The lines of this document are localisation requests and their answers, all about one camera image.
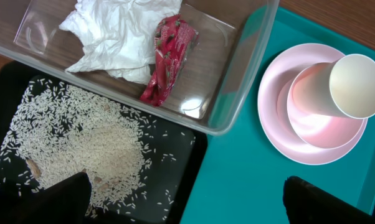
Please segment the cooked white rice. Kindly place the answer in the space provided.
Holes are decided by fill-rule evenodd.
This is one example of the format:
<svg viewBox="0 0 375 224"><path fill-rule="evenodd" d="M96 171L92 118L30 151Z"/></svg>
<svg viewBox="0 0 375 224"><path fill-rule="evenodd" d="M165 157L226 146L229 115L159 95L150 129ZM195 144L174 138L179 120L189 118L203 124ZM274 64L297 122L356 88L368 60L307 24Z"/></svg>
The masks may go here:
<svg viewBox="0 0 375 224"><path fill-rule="evenodd" d="M137 211L153 165L143 142L150 116L69 84L37 96L25 91L10 125L19 143L16 156L30 173L24 185L36 181L35 195L84 172L92 185L89 218L108 215L110 203L119 215Z"/></svg>

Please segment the red snack wrapper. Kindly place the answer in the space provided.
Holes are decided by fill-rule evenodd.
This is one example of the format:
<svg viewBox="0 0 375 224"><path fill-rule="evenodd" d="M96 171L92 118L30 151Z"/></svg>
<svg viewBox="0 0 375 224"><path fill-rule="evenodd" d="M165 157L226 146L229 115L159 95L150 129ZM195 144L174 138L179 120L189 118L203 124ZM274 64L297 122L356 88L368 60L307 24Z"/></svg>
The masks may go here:
<svg viewBox="0 0 375 224"><path fill-rule="evenodd" d="M198 32L179 14L164 18L154 35L155 70L140 100L161 106L171 93Z"/></svg>

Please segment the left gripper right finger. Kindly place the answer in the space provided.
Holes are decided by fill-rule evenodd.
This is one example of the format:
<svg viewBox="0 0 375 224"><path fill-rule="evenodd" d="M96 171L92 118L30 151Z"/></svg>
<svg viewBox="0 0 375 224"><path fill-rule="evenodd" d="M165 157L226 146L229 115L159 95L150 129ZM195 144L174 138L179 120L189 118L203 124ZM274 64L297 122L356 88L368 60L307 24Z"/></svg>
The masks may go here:
<svg viewBox="0 0 375 224"><path fill-rule="evenodd" d="M372 224L375 218L297 176L283 186L291 224Z"/></svg>

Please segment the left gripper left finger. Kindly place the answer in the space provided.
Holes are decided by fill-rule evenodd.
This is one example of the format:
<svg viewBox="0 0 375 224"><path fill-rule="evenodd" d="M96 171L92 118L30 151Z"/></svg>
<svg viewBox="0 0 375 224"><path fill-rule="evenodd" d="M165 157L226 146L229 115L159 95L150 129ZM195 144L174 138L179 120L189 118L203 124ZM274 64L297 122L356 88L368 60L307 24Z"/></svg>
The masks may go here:
<svg viewBox="0 0 375 224"><path fill-rule="evenodd" d="M84 172L27 197L0 191L0 223L83 223L91 192Z"/></svg>

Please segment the white napkin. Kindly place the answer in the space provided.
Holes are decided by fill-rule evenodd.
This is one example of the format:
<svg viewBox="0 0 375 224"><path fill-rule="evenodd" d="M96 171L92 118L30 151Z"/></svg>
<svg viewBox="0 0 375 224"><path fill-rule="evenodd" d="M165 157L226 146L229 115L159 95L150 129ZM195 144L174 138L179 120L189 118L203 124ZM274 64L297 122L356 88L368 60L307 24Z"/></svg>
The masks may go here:
<svg viewBox="0 0 375 224"><path fill-rule="evenodd" d="M104 70L113 78L148 84L157 25L176 15L181 4L181 0L78 0L59 25L83 45L83 57L66 72Z"/></svg>

